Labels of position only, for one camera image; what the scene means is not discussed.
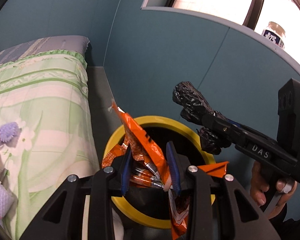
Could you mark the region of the person's right hand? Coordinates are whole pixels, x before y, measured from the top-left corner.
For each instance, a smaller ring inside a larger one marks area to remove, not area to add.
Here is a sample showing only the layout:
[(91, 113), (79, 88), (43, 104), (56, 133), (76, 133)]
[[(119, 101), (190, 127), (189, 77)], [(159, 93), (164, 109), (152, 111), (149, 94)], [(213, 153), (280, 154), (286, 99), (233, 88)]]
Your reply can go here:
[[(258, 206), (263, 206), (266, 204), (266, 197), (264, 195), (265, 192), (269, 190), (269, 184), (265, 181), (265, 179), (261, 176), (260, 173), (261, 165), (259, 162), (254, 161), (253, 168), (251, 170), (251, 181), (250, 181), (250, 196), (257, 203)], [(286, 182), (282, 179), (279, 179), (276, 183), (277, 191), (280, 193), (280, 199), (278, 200), (276, 206), (272, 209), (271, 213), (268, 215), (269, 219), (277, 216), (285, 207), (286, 202), (292, 197), (298, 183), (293, 181), (293, 186), (289, 192), (285, 192), (283, 188), (286, 186)]]

